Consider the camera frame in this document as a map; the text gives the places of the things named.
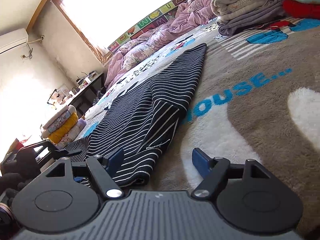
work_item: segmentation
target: stacked pillows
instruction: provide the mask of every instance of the stacked pillows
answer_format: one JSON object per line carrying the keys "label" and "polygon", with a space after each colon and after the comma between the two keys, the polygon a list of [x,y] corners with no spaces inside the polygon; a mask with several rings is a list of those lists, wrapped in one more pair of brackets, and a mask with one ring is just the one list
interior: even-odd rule
{"label": "stacked pillows", "polygon": [[85,120],[78,120],[76,108],[65,105],[43,126],[41,136],[62,149],[67,143],[74,141],[85,126]]}

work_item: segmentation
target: dark wooden table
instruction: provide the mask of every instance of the dark wooden table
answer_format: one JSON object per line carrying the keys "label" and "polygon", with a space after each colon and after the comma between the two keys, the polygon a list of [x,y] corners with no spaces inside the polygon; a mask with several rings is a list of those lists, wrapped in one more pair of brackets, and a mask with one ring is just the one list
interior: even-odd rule
{"label": "dark wooden table", "polygon": [[[85,92],[88,91],[88,89],[90,89],[95,95],[97,95],[97,90],[93,87],[93,85],[99,80],[101,79],[101,87],[104,86],[104,74],[103,72],[100,73],[99,75],[97,75],[89,84],[87,84],[84,88],[80,89],[80,91],[78,93],[76,93],[73,97],[69,98],[66,101],[67,105],[74,105],[74,103],[81,99],[84,103],[88,104],[89,107],[92,106],[92,102],[90,102],[84,95]],[[81,109],[79,108],[79,106],[75,106],[75,108],[77,109],[77,112],[79,112],[80,115],[83,115],[83,111],[81,111]]]}

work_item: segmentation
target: striped cloth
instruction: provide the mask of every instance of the striped cloth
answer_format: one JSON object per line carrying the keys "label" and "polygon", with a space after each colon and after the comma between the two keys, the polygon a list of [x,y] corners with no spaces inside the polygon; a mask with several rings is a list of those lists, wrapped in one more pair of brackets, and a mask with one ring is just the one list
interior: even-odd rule
{"label": "striped cloth", "polygon": [[[81,149],[73,162],[95,154],[124,150],[124,163],[113,177],[121,187],[146,184],[161,154],[172,142],[199,82],[207,45],[186,50],[166,69],[115,98],[90,135],[69,143]],[[89,185],[88,179],[82,181]]]}

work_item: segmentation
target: yellow cushion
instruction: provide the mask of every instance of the yellow cushion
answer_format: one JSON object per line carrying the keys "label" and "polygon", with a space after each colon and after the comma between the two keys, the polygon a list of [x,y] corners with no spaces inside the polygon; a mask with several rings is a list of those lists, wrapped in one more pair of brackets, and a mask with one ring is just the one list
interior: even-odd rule
{"label": "yellow cushion", "polygon": [[78,122],[78,116],[76,113],[72,113],[71,116],[66,120],[66,122],[53,133],[51,133],[48,138],[53,143],[57,144],[61,141],[62,137],[65,136],[71,128]]}

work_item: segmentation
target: pink comforter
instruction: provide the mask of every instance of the pink comforter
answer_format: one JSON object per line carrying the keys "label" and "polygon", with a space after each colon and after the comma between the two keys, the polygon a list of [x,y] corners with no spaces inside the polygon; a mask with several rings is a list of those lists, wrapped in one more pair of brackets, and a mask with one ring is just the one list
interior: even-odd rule
{"label": "pink comforter", "polygon": [[105,87],[109,89],[126,72],[164,45],[215,17],[210,2],[211,0],[188,0],[178,6],[175,19],[121,46],[109,64]]}

